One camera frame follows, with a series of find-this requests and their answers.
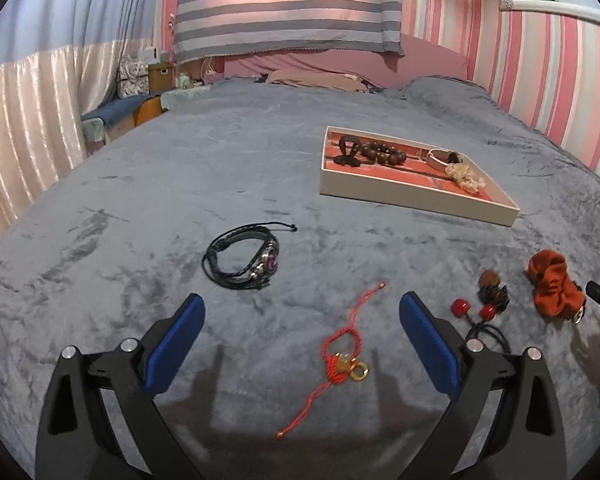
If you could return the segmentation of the black hair tie red beads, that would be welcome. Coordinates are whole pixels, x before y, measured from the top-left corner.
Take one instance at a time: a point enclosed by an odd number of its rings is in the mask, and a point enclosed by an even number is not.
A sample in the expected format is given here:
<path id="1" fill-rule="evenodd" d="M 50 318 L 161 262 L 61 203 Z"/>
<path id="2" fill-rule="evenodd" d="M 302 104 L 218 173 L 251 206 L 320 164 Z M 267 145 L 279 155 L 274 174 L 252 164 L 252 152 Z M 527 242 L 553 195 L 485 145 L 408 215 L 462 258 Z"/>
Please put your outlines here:
<path id="1" fill-rule="evenodd" d="M 496 313 L 492 304 L 485 304 L 482 307 L 479 312 L 479 321 L 474 321 L 469 316 L 470 308 L 471 304 L 463 298 L 456 298 L 450 307 L 451 312 L 456 318 L 464 318 L 469 324 L 469 330 L 465 336 L 465 340 L 478 339 L 480 335 L 486 335 L 498 344 L 503 353 L 511 354 L 512 347 L 510 346 L 508 339 L 499 328 L 491 323 Z"/>

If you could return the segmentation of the orange fabric scrunchie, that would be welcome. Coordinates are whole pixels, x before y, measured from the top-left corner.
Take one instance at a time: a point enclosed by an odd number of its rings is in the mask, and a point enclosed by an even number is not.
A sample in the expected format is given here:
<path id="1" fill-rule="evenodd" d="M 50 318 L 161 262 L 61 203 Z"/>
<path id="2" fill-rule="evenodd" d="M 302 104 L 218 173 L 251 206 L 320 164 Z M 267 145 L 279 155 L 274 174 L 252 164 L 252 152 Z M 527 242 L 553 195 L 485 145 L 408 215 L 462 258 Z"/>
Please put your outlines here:
<path id="1" fill-rule="evenodd" d="M 565 257 L 544 249 L 533 255 L 524 275 L 533 287 L 533 303 L 543 318 L 571 321 L 586 301 L 585 293 L 568 274 Z"/>

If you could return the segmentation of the red string bracelet gold charm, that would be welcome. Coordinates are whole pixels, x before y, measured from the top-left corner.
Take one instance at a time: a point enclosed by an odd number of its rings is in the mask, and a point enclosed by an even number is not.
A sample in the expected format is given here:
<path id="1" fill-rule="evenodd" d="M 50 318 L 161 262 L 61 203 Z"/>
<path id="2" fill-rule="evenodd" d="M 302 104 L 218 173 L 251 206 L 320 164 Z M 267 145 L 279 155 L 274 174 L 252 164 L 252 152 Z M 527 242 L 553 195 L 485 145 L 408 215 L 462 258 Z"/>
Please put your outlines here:
<path id="1" fill-rule="evenodd" d="M 323 341 L 320 355 L 324 364 L 324 382 L 309 393 L 297 416 L 291 419 L 285 427 L 276 432 L 275 441 L 282 440 L 283 437 L 286 437 L 292 430 L 300 426 L 308 417 L 313 403 L 329 388 L 342 385 L 348 380 L 351 382 L 364 382 L 370 369 L 365 362 L 360 360 L 363 339 L 358 330 L 358 317 L 360 316 L 362 307 L 386 287 L 386 282 L 379 282 L 374 287 L 363 292 L 351 308 L 347 324 Z M 352 348 L 345 352 L 335 352 L 332 350 L 332 346 L 342 338 L 350 338 L 352 340 Z"/>

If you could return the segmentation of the cream flower scrunchie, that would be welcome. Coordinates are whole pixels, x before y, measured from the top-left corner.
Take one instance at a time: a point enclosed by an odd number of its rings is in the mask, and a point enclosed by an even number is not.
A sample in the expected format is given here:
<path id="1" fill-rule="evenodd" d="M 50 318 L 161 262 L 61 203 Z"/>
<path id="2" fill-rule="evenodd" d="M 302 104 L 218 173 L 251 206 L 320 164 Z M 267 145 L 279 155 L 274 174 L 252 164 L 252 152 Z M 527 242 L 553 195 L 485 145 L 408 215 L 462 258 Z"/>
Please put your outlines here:
<path id="1" fill-rule="evenodd" d="M 444 171 L 461 190 L 471 195 L 478 194 L 486 187 L 483 178 L 478 177 L 466 162 L 449 164 Z"/>

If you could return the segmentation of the white strap wrist watch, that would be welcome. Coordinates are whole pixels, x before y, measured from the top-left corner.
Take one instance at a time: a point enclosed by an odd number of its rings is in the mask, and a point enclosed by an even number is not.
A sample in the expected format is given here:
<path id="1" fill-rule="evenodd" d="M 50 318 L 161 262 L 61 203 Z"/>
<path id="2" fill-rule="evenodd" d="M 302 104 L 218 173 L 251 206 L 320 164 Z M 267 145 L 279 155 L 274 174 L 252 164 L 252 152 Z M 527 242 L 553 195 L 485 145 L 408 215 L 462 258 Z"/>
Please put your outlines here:
<path id="1" fill-rule="evenodd" d="M 464 158 L 457 152 L 433 148 L 426 155 L 426 163 L 435 170 L 445 172 L 450 165 L 462 164 Z"/>

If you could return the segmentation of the cream jewelry tray red lining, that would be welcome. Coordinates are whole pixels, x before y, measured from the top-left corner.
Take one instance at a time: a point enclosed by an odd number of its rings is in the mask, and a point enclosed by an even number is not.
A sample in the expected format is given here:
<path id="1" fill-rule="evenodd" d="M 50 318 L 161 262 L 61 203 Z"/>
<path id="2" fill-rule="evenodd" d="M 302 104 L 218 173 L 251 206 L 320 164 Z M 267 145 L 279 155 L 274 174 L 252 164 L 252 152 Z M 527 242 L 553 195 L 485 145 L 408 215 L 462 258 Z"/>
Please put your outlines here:
<path id="1" fill-rule="evenodd" d="M 338 141 L 345 134 L 360 139 L 361 147 L 356 155 L 361 161 L 358 168 L 334 163 L 334 157 L 340 154 Z M 426 155 L 433 148 L 439 147 L 379 133 L 329 126 L 322 148 L 320 192 L 499 226 L 514 224 L 520 213 L 519 207 L 486 172 L 467 155 L 454 151 L 486 182 L 486 187 L 478 194 L 466 193 L 445 172 L 427 165 Z"/>

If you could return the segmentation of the black scrunchie with charm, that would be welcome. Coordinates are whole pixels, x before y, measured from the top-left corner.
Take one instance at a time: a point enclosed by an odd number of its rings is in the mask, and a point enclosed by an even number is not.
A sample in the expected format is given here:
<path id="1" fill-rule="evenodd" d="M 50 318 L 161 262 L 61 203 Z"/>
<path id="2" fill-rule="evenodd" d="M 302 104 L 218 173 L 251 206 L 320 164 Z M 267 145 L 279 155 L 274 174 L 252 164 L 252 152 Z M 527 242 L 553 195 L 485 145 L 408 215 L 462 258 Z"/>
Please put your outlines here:
<path id="1" fill-rule="evenodd" d="M 586 301 L 583 301 L 583 304 L 580 307 L 580 309 L 577 310 L 575 315 L 573 315 L 571 322 L 573 322 L 573 324 L 579 324 L 582 321 L 582 318 L 584 318 L 585 312 L 586 312 Z"/>

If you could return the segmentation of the grey plush bed blanket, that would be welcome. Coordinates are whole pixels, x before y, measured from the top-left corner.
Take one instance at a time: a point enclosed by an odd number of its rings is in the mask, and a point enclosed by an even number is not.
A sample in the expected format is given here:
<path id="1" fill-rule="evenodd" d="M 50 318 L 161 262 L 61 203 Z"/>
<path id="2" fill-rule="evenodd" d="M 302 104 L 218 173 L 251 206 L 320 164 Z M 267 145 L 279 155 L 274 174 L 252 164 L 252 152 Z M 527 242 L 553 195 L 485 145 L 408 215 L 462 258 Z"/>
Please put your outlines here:
<path id="1" fill-rule="evenodd" d="M 518 205 L 510 228 L 320 192 L 329 126 L 468 155 Z M 122 136 L 47 190 L 0 240 L 0 437 L 34 468 L 38 421 L 63 348 L 111 350 L 193 292 L 206 322 L 156 402 L 210 479 L 393 479 L 448 400 L 403 333 L 412 290 L 439 316 L 498 272 L 496 322 L 546 356 L 568 470 L 600 446 L 600 312 L 545 322 L 524 275 L 542 249 L 600 283 L 600 178 L 498 108 L 483 88 L 420 78 L 387 94 L 220 82 Z M 323 341 L 358 297 L 364 382 L 329 388 Z"/>

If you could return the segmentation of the blue denim cloth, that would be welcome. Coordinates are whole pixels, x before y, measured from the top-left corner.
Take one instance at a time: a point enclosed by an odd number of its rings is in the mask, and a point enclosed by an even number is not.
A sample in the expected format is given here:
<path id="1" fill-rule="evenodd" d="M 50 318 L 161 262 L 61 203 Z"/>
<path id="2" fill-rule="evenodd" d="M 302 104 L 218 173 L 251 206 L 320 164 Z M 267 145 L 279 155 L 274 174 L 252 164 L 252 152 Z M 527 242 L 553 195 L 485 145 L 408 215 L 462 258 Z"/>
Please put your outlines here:
<path id="1" fill-rule="evenodd" d="M 97 110 L 92 110 L 81 116 L 81 122 L 86 122 L 90 119 L 99 118 L 105 126 L 112 127 L 117 125 L 120 120 L 134 113 L 146 101 L 160 96 L 159 93 L 136 94 L 123 99 L 114 99 Z"/>

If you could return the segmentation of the cream shiny curtain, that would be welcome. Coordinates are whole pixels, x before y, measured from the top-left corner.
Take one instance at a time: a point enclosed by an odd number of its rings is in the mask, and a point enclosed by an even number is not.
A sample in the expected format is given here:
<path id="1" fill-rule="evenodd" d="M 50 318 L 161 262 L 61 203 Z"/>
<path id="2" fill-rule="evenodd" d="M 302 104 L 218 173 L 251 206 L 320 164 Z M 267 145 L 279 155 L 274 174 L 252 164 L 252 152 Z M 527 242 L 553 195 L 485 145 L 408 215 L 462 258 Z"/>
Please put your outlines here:
<path id="1" fill-rule="evenodd" d="M 120 63 L 150 40 L 63 46 L 0 66 L 0 238 L 86 157 L 81 116 L 114 93 Z"/>

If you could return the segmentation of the beige folded cloth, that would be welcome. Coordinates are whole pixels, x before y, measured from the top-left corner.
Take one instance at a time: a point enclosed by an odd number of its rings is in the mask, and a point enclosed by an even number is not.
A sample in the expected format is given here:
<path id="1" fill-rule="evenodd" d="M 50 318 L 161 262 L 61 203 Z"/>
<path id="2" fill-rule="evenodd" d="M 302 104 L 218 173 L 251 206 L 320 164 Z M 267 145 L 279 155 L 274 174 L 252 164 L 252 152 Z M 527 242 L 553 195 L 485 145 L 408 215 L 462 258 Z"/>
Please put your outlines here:
<path id="1" fill-rule="evenodd" d="M 357 76 L 325 72 L 310 72 L 283 68 L 274 70 L 266 77 L 268 84 L 286 84 L 294 88 L 320 88 L 349 93 L 368 93 L 370 89 Z"/>

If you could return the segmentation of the pink headboard cushion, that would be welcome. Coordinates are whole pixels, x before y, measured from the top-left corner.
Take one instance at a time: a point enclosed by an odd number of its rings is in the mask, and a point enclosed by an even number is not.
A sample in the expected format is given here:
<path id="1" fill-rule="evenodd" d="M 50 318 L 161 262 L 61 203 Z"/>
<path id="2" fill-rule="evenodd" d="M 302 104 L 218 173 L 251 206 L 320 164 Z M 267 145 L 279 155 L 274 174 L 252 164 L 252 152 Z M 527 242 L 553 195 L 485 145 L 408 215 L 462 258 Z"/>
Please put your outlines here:
<path id="1" fill-rule="evenodd" d="M 276 70 L 360 76 L 376 87 L 397 89 L 418 77 L 468 79 L 465 55 L 427 40 L 401 36 L 403 54 L 357 50 L 287 50 L 224 58 L 225 77 L 252 77 Z"/>

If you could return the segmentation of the brown cardboard storage box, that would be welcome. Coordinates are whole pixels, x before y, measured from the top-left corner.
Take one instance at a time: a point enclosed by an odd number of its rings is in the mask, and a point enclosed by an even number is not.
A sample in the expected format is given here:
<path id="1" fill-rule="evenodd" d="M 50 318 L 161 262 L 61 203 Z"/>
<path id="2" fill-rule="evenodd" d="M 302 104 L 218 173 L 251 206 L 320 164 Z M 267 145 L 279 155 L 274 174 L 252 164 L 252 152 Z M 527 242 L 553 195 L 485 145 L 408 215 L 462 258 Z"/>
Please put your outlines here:
<path id="1" fill-rule="evenodd" d="M 174 65 L 169 62 L 148 66 L 148 84 L 150 93 L 162 93 L 175 87 Z"/>

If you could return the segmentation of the grey striped pillow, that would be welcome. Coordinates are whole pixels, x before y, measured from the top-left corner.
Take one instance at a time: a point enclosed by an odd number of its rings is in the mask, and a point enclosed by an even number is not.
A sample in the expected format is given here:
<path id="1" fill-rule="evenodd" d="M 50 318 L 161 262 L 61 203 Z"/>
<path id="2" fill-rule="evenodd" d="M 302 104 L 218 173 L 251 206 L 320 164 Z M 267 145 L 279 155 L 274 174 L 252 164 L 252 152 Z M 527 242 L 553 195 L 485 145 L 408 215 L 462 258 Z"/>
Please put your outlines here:
<path id="1" fill-rule="evenodd" d="M 400 54 L 402 0 L 178 0 L 180 63 L 279 50 Z"/>

